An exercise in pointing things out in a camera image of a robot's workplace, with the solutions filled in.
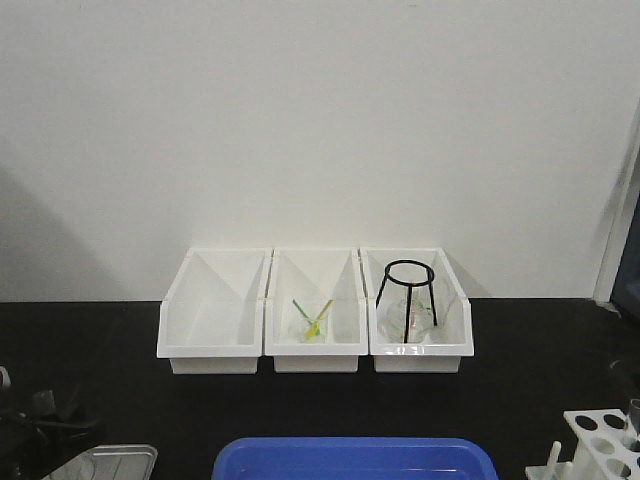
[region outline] white test tube rack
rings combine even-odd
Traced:
[[[529,480],[640,480],[640,451],[622,442],[620,410],[564,412],[564,418],[578,437],[573,461],[558,462],[562,445],[556,441],[547,465],[525,468]]]

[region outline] blue container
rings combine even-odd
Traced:
[[[213,480],[498,480],[487,454],[455,438],[242,438]]]

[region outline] black countertop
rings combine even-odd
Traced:
[[[475,356],[457,374],[171,373],[155,356],[158,303],[0,304],[0,365],[16,398],[53,389],[105,421],[102,443],[149,443],[152,480],[210,478],[218,452],[249,436],[459,437],[502,480],[561,460],[576,439],[564,410],[620,408],[610,374],[640,354],[640,326],[586,300],[472,300]]]

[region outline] silver tray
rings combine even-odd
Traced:
[[[69,460],[43,480],[148,480],[157,456],[151,445],[101,445]]]

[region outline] storage bin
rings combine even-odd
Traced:
[[[173,373],[255,373],[270,249],[190,249],[160,306]]]
[[[377,372],[457,372],[461,357],[473,355],[471,304],[440,248],[361,248],[369,319],[369,351]],[[417,260],[434,273],[435,310],[438,326],[429,329],[419,343],[389,339],[381,328],[393,302],[404,298],[401,289],[387,289],[376,308],[376,297],[387,264],[398,259]]]
[[[275,249],[265,354],[277,372],[357,371],[358,356],[368,351],[366,317],[356,249]]]
[[[212,480],[498,480],[489,456],[455,438],[242,438]]]

